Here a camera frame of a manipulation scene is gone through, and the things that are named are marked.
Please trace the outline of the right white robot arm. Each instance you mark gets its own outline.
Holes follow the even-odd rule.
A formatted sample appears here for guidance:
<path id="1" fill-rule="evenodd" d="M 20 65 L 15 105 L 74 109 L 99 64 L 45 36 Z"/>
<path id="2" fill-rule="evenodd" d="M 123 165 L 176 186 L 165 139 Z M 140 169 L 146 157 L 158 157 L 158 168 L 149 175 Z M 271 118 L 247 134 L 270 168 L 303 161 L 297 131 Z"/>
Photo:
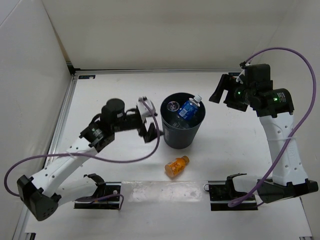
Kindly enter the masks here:
<path id="1" fill-rule="evenodd" d="M 247 65 L 239 76 L 223 74 L 210 102 L 219 103 L 226 91 L 224 104 L 245 112 L 251 107 L 264 129 L 271 156 L 271 168 L 263 177 L 246 173 L 230 175 L 224 193 L 231 208 L 246 197 L 257 195 L 268 204 L 279 200 L 315 193 L 318 183 L 310 180 L 300 158 L 294 125 L 294 105 L 290 92 L 275 89 L 268 64 Z"/>

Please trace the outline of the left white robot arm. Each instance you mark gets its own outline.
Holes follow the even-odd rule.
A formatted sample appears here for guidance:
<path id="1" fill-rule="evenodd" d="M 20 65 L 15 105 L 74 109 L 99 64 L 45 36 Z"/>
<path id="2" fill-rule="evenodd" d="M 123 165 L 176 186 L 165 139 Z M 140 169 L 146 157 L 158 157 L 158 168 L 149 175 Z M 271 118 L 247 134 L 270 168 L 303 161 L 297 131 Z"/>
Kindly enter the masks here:
<path id="1" fill-rule="evenodd" d="M 136 107 L 128 111 L 123 100 L 108 100 L 68 150 L 53 154 L 53 161 L 32 176 L 17 180 L 18 196 L 39 222 L 68 202 L 93 204 L 115 198 L 116 194 L 107 194 L 107 183 L 95 173 L 72 183 L 65 180 L 89 159 L 108 162 L 98 153 L 115 140 L 116 133 L 137 130 L 145 143 L 159 141 L 158 123 L 153 121 L 146 128 L 146 119 L 156 116 L 154 104 L 146 97 L 139 98 Z"/>

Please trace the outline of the clear bottle green blue label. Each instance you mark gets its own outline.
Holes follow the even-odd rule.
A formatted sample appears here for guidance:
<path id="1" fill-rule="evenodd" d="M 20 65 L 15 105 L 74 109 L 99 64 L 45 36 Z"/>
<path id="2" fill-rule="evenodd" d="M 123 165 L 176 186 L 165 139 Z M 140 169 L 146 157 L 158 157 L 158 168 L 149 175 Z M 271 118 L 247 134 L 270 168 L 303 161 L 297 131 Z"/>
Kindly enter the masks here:
<path id="1" fill-rule="evenodd" d="M 169 123 L 172 127 L 177 129 L 191 129 L 198 124 L 198 119 L 193 117 L 190 120 L 185 120 L 183 118 L 174 118 Z"/>

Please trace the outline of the orange juice bottle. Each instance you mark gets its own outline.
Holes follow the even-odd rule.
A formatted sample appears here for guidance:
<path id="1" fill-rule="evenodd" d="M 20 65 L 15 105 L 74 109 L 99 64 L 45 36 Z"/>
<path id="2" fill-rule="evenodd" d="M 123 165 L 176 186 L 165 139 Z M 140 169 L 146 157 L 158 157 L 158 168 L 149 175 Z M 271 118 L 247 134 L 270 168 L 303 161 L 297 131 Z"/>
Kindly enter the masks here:
<path id="1" fill-rule="evenodd" d="M 173 179 L 177 177 L 189 163 L 190 159 L 186 155 L 178 157 L 164 166 L 164 172 L 168 177 Z"/>

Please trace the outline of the clear bottle without label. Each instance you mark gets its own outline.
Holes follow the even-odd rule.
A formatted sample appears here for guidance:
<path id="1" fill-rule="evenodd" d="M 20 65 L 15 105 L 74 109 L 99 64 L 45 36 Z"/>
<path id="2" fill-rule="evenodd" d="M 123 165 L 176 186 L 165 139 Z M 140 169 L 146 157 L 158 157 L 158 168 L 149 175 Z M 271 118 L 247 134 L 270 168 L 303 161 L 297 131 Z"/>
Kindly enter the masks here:
<path id="1" fill-rule="evenodd" d="M 170 101 L 167 105 L 166 108 L 170 112 L 176 112 L 180 108 L 180 104 L 177 101 Z"/>

